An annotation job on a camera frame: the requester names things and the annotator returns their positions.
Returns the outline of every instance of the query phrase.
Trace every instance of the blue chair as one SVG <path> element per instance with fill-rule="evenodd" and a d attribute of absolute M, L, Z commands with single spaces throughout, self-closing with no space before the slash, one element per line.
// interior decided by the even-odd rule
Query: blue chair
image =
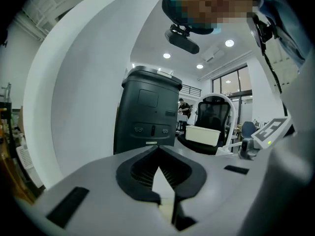
<path fill-rule="evenodd" d="M 250 138 L 256 132 L 256 126 L 251 121 L 245 121 L 242 126 L 242 137 Z"/>

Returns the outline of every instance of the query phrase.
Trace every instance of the window frame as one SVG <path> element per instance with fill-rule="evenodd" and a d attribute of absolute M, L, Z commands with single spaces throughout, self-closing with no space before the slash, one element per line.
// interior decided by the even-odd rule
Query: window frame
<path fill-rule="evenodd" d="M 239 99 L 239 101 L 238 101 L 239 102 L 238 113 L 237 113 L 237 123 L 238 124 L 240 123 L 240 119 L 241 119 L 242 96 L 250 96 L 250 95 L 252 95 L 252 89 L 242 91 L 242 88 L 241 88 L 241 81 L 240 81 L 239 70 L 242 70 L 243 68 L 246 68 L 246 67 L 248 67 L 247 64 L 244 65 L 244 66 L 241 66 L 240 68 L 232 70 L 232 71 L 230 71 L 228 73 L 221 74 L 220 76 L 215 77 L 214 79 L 211 80 L 211 82 L 212 82 L 212 92 L 214 92 L 214 81 L 219 79 L 220 80 L 220 93 L 222 93 L 222 77 L 224 77 L 224 76 L 226 76 L 228 74 L 234 73 L 235 71 L 237 72 L 237 80 L 238 80 L 238 85 L 239 85 L 240 91 L 239 92 L 230 93 L 229 95 L 226 95 L 226 97 L 228 97 L 229 99 L 238 97 L 238 99 Z"/>

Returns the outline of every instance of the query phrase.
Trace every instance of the black camera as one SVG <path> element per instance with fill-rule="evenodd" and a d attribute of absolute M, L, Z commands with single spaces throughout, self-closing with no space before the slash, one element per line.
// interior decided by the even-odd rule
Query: black camera
<path fill-rule="evenodd" d="M 175 45 L 191 54 L 199 53 L 199 46 L 188 39 L 189 37 L 188 29 L 181 29 L 179 26 L 172 24 L 171 28 L 165 32 L 165 37 L 168 42 Z"/>

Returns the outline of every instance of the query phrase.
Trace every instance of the gray surface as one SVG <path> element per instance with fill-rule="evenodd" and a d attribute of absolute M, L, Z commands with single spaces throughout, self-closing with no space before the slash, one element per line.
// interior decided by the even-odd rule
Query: gray surface
<path fill-rule="evenodd" d="M 184 215 L 197 221 L 181 232 L 166 221 L 157 205 L 133 200 L 116 183 L 117 167 L 149 147 L 85 165 L 40 197 L 35 208 L 47 215 L 73 187 L 82 186 L 90 193 L 66 227 L 77 235 L 263 235 L 310 183 L 315 165 L 314 136 L 309 132 L 286 137 L 261 150 L 254 161 L 166 146 L 207 171 L 199 193 L 181 202 Z M 242 175 L 224 170 L 226 165 L 249 171 Z"/>
<path fill-rule="evenodd" d="M 199 164 L 207 172 L 207 180 L 199 193 L 181 202 L 184 214 L 196 221 L 202 221 L 228 199 L 241 184 L 246 175 L 225 170 L 227 165 L 250 169 L 253 161 L 241 160 L 238 155 L 214 156 L 196 153 L 190 149 L 172 148 Z"/>
<path fill-rule="evenodd" d="M 42 195 L 35 208 L 46 216 L 74 187 L 89 189 L 66 230 L 76 235 L 169 235 L 176 230 L 154 203 L 135 201 L 116 182 L 117 167 L 149 147 L 91 162 Z"/>
<path fill-rule="evenodd" d="M 180 141 L 177 140 L 177 137 L 175 138 L 174 147 L 175 148 L 180 148 L 180 149 L 183 149 L 183 150 L 187 150 L 187 151 L 192 151 L 191 149 L 189 149 L 189 148 L 185 147 L 183 144 L 181 144 Z"/>

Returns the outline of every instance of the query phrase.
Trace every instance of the gray trash bin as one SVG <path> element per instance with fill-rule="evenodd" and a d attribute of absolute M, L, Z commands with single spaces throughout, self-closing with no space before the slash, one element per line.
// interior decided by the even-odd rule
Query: gray trash bin
<path fill-rule="evenodd" d="M 137 66 L 123 81 L 115 126 L 114 154 L 149 145 L 174 146 L 182 81 Z"/>

